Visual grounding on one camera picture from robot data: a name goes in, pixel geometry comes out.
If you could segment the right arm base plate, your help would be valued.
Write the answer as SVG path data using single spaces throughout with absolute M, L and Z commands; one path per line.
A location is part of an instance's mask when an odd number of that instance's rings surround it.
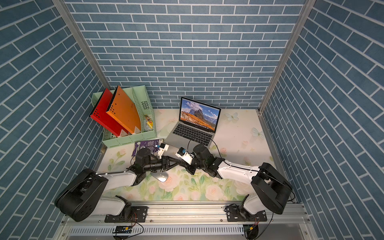
M 265 211 L 260 211 L 256 214 L 251 214 L 246 211 L 244 203 L 249 195 L 246 195 L 240 205 L 230 204 L 224 208 L 228 222 L 266 222 L 267 215 Z

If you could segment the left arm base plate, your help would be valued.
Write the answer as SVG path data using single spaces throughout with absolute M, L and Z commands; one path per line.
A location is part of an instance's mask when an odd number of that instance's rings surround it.
M 148 214 L 147 206 L 132 206 L 132 203 L 122 196 L 116 198 L 124 202 L 124 207 L 118 215 L 106 215 L 105 223 L 144 223 Z

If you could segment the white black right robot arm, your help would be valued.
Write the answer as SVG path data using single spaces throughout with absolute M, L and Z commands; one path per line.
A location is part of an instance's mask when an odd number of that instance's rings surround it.
M 251 186 L 255 192 L 246 197 L 240 206 L 251 215 L 265 209 L 281 215 L 293 192 L 289 181 L 268 163 L 254 167 L 234 164 L 214 157 L 202 144 L 195 146 L 192 153 L 180 148 L 177 156 L 187 163 L 186 169 L 190 174 L 200 169 L 212 178 L 230 179 Z

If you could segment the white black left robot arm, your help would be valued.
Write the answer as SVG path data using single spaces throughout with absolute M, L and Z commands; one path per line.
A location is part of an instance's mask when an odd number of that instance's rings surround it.
M 175 166 L 188 166 L 183 157 L 164 156 L 166 145 L 160 145 L 158 155 L 144 148 L 133 157 L 134 162 L 124 171 L 97 173 L 91 169 L 82 170 L 57 196 L 55 206 L 76 222 L 89 216 L 105 215 L 112 223 L 128 222 L 135 218 L 132 204 L 122 196 L 103 197 L 103 193 L 124 186 L 136 186 L 148 172 L 166 177 L 166 171 Z

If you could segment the silver laptop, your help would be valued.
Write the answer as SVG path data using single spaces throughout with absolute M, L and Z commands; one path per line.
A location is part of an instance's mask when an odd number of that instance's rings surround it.
M 181 97 L 179 120 L 164 143 L 191 151 L 202 144 L 209 146 L 218 128 L 221 108 Z

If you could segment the silver wireless mouse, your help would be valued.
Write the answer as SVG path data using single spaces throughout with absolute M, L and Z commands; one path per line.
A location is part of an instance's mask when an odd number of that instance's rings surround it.
M 156 172 L 156 173 L 151 172 L 151 176 L 162 183 L 166 182 L 169 177 L 168 173 L 166 172 Z

